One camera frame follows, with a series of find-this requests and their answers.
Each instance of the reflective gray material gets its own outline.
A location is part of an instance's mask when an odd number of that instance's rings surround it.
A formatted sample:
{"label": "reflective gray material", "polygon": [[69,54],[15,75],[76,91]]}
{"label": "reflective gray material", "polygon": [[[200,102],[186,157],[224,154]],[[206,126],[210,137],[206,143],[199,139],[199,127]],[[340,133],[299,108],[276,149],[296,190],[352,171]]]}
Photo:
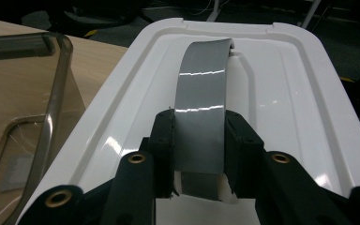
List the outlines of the reflective gray material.
{"label": "reflective gray material", "polygon": [[[194,178],[203,177],[202,183],[211,186],[217,183],[216,175],[223,173],[226,67],[232,46],[231,39],[194,42],[187,48],[180,67],[173,165],[182,172],[186,194],[206,198],[198,192],[201,184],[193,185],[197,183]],[[188,177],[189,173],[199,174]],[[217,187],[205,188],[217,192]]]}

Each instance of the clear plastic container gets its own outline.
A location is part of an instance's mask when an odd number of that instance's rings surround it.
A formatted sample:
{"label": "clear plastic container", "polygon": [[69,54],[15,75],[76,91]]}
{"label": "clear plastic container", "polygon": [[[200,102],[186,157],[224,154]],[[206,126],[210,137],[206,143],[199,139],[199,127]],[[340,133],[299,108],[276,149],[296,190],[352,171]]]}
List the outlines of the clear plastic container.
{"label": "clear plastic container", "polygon": [[84,112],[65,36],[0,37],[0,224],[14,224]]}

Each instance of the gray band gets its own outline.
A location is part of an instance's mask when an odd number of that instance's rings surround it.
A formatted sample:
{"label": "gray band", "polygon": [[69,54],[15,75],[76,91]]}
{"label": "gray band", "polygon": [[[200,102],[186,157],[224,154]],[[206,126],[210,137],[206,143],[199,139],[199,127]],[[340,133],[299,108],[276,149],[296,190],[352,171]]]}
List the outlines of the gray band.
{"label": "gray band", "polygon": [[193,42],[180,67],[174,111],[173,166],[175,171],[184,173],[184,193],[186,189],[192,190],[196,183],[191,177],[185,177],[186,174],[198,173],[192,177],[200,178],[206,174],[206,180],[210,180],[206,184],[216,184],[217,177],[213,175],[223,174],[226,69],[232,47],[231,39]]}

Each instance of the screw hole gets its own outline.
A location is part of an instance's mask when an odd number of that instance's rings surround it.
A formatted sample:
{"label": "screw hole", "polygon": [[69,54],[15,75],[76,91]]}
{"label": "screw hole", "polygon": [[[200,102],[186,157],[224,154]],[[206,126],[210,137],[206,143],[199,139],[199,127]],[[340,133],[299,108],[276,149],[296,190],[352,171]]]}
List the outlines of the screw hole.
{"label": "screw hole", "polygon": [[135,154],[135,155],[132,155],[128,158],[128,161],[130,163],[141,163],[141,162],[144,162],[145,161],[145,156],[143,154]]}
{"label": "screw hole", "polygon": [[68,203],[68,201],[71,198],[72,198],[71,191],[67,189],[57,190],[46,199],[45,204],[49,208],[56,208],[63,204]]}
{"label": "screw hole", "polygon": [[279,163],[289,163],[291,160],[282,154],[274,154],[273,156],[271,156],[271,158],[275,161],[275,162],[279,162]]}

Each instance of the white plastic cover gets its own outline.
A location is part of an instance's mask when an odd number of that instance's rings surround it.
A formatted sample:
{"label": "white plastic cover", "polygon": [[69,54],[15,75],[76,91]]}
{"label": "white plastic cover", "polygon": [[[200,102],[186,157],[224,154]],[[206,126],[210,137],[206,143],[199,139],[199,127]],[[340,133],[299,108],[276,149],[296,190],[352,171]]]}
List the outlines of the white plastic cover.
{"label": "white plastic cover", "polygon": [[[115,176],[121,156],[148,137],[155,115],[173,108],[182,57],[193,41],[232,38],[227,109],[241,113],[265,142],[296,157],[322,187],[348,196],[360,186],[360,124],[321,42],[308,31],[272,25],[151,24],[104,83],[46,173],[46,189],[88,191]],[[157,201],[157,224],[259,224],[254,201],[192,197]]]}

